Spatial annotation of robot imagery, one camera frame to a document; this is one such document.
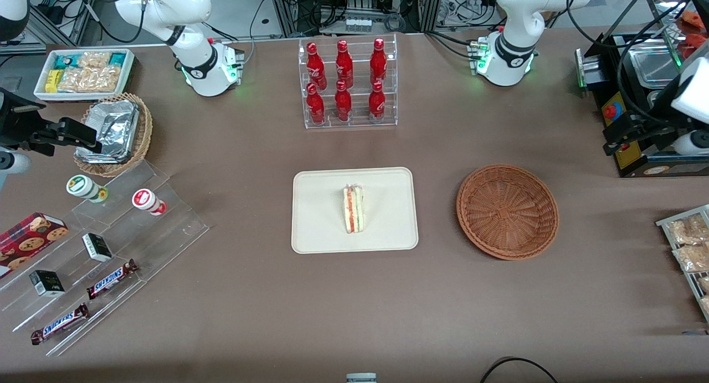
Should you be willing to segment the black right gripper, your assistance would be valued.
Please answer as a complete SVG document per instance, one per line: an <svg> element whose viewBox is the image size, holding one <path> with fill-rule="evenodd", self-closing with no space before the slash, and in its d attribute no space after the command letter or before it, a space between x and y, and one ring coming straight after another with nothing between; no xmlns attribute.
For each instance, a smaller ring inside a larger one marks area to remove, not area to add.
<svg viewBox="0 0 709 383"><path fill-rule="evenodd" d="M60 146L76 146L94 153L102 153L103 145L97 140L97 131L72 118L61 118L55 123L44 120L39 111L45 108L20 96L2 90L1 145L17 150L30 150L30 144L57 140Z"/></svg>

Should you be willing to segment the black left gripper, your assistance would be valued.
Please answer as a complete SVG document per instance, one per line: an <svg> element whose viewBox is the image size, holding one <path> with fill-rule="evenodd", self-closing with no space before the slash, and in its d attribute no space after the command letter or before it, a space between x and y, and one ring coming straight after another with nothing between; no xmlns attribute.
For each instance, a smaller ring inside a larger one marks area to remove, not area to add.
<svg viewBox="0 0 709 383"><path fill-rule="evenodd" d="M687 117L671 119L678 127L670 127L645 117L618 117L615 120L603 118L603 136L606 155L638 143L641 151L671 151L670 147L680 136L693 129L693 120Z"/></svg>

